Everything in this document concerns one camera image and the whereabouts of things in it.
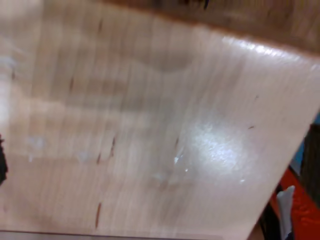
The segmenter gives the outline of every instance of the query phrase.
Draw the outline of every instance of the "wooden table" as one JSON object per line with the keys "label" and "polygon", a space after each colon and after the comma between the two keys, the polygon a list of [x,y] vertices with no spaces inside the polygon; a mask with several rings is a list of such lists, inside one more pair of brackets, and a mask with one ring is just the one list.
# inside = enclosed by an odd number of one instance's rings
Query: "wooden table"
{"label": "wooden table", "polygon": [[245,240],[319,58],[91,0],[0,0],[0,229]]}

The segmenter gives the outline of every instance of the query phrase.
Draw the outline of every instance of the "wooden plank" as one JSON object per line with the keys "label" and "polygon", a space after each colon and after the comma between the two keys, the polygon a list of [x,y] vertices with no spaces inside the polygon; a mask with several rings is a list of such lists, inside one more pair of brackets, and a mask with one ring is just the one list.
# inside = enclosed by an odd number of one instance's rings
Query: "wooden plank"
{"label": "wooden plank", "polygon": [[90,0],[0,0],[0,229],[244,240],[319,59]]}

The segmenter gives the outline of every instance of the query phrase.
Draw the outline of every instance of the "black object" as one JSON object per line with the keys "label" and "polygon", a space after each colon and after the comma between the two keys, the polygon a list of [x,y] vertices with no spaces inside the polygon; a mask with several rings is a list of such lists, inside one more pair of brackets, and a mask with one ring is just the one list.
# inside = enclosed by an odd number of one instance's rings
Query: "black object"
{"label": "black object", "polygon": [[209,5],[209,0],[205,0],[204,2],[204,9],[207,9]]}
{"label": "black object", "polygon": [[320,125],[312,124],[304,140],[300,181],[307,194],[320,208]]}
{"label": "black object", "polygon": [[2,147],[3,142],[0,135],[0,185],[7,179],[6,173],[8,172],[6,156]]}

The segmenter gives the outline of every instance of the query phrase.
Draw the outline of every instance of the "brown wood edge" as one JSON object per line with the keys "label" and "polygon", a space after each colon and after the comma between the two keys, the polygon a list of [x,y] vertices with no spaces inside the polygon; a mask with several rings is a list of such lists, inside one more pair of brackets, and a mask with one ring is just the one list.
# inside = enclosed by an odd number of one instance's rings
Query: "brown wood edge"
{"label": "brown wood edge", "polygon": [[143,14],[148,14],[148,15],[153,14],[162,19],[179,22],[186,25],[206,27],[215,32],[220,33],[221,35],[225,35],[226,37],[237,38],[237,40],[243,40],[243,41],[251,42],[254,44],[268,46],[270,48],[278,49],[278,50],[281,50],[290,54],[294,54],[300,57],[308,58],[308,59],[320,60],[320,52],[315,52],[310,49],[304,49],[302,47],[290,45],[287,43],[279,43],[276,40],[267,39],[261,36],[256,36],[254,34],[250,34],[241,30],[228,29],[226,27],[219,26],[214,23],[200,22],[196,19],[189,19],[182,16],[173,16],[169,12],[164,12],[154,8],[147,8],[143,6],[132,6],[132,5],[127,5],[126,3],[113,2],[109,0],[94,0],[94,1],[101,2],[106,5],[108,4],[113,5],[118,8],[130,9],[132,11],[143,13]]}

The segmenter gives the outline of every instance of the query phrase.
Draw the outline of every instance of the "red object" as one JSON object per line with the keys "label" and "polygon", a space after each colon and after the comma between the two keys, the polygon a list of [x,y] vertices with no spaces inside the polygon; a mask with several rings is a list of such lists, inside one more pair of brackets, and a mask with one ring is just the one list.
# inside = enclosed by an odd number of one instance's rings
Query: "red object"
{"label": "red object", "polygon": [[[291,210],[294,239],[320,240],[320,209],[307,195],[290,169],[287,169],[284,173],[280,185],[284,190],[292,185],[295,186]],[[279,216],[275,194],[272,196],[270,203]]]}

